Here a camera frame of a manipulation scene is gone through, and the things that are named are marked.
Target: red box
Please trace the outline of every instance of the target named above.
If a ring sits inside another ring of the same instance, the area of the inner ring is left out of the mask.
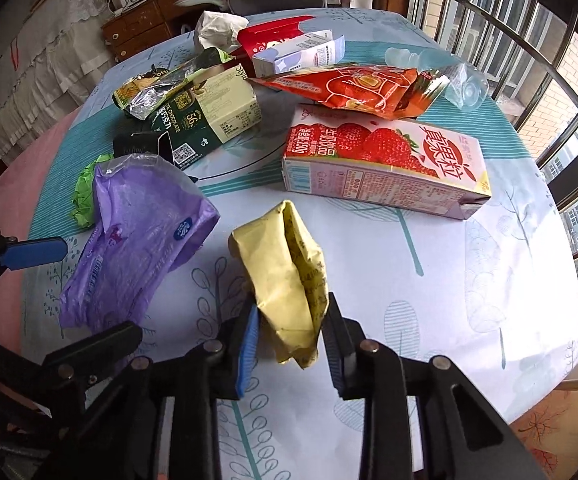
[[[296,108],[287,190],[467,219],[492,196],[477,139],[409,119]]]
[[[282,41],[303,35],[304,32],[298,28],[299,23],[312,18],[313,16],[294,16],[243,28],[238,33],[238,42],[242,46],[231,55],[238,60],[249,77],[255,77],[256,72],[251,61],[253,55]]]

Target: wooden dresser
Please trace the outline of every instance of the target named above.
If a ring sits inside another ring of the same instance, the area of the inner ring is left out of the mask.
[[[120,62],[162,41],[179,36],[186,24],[194,28],[210,6],[178,7],[178,0],[143,0],[102,26],[102,35]]]

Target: bed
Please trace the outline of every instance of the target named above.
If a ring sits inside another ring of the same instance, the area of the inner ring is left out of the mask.
[[[0,53],[5,164],[82,105],[114,65],[101,33],[109,17],[107,0],[37,0],[22,27],[11,32]]]

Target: purple plastic bag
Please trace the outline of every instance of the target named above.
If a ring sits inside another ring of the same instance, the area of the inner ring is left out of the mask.
[[[157,155],[98,164],[97,218],[60,295],[60,324],[101,332],[141,322],[166,273],[186,263],[220,215],[182,171]]]

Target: crumpled plastic bottle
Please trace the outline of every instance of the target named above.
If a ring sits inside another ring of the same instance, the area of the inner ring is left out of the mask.
[[[416,53],[407,48],[390,47],[384,53],[384,62],[389,66],[418,70],[447,67],[445,75],[449,85],[442,96],[463,112],[476,110],[489,90],[487,78],[480,70],[438,48],[425,48]]]

